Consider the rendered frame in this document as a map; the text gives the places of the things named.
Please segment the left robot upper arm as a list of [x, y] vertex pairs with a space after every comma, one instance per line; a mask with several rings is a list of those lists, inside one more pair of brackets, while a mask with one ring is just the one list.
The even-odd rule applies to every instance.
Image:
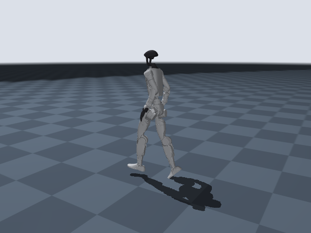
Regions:
[[144, 72], [144, 76], [145, 78], [147, 79], [149, 85], [155, 89], [155, 94], [157, 95], [158, 94], [158, 88], [157, 88], [157, 85], [156, 85], [156, 82], [153, 78], [153, 72], [151, 71], [151, 69], [147, 70]]

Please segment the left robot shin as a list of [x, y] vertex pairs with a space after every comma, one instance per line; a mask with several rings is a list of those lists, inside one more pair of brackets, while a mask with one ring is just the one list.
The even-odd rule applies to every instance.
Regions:
[[146, 139], [141, 137], [139, 140], [137, 138], [137, 166], [142, 165], [143, 156], [145, 155], [146, 151]]

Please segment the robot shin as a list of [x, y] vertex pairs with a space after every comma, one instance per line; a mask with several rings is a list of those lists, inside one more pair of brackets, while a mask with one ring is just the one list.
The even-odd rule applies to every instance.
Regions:
[[173, 151], [173, 145], [172, 143], [169, 145], [169, 146], [165, 146], [163, 143], [162, 143], [162, 146], [163, 146], [163, 149], [164, 149], [164, 152], [165, 152], [165, 155], [168, 159], [168, 162], [171, 166], [171, 170], [174, 170], [175, 169], [175, 162], [174, 162], [174, 151]]
[[141, 137], [139, 140], [137, 138], [137, 166], [142, 165], [143, 156], [145, 155], [146, 151], [146, 139]]

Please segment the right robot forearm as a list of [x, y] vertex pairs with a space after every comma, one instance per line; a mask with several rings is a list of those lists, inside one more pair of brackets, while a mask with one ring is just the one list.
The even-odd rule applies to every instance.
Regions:
[[170, 95], [170, 91], [163, 93], [163, 99], [162, 99], [162, 103], [161, 104], [165, 105], [168, 102], [167, 99], [168, 99], [169, 95]]

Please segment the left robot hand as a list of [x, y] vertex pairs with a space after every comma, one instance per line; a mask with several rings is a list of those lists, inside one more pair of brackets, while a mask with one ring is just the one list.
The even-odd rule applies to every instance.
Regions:
[[143, 108], [142, 109], [143, 111], [141, 112], [141, 115], [140, 115], [140, 121], [142, 122], [142, 118], [143, 118], [143, 116], [144, 116], [144, 114], [145, 114], [145, 112], [147, 112], [149, 109], [148, 108]]

